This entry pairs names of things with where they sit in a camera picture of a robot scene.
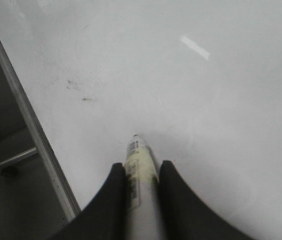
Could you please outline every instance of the white surface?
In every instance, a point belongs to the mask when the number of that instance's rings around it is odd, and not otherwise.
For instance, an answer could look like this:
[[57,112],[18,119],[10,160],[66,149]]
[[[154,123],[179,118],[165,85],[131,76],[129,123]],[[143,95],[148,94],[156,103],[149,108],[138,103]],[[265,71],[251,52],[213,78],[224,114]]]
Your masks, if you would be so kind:
[[282,239],[282,1],[0,0],[0,39],[83,208],[136,133]]

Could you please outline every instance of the whiteboard marker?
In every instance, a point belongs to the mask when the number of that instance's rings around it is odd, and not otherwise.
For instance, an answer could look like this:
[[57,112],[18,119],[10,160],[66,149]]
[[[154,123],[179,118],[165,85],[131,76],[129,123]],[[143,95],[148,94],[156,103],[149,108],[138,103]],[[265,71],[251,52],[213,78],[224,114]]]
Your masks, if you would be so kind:
[[126,240],[165,240],[158,174],[145,140],[134,135],[124,165],[127,177]]

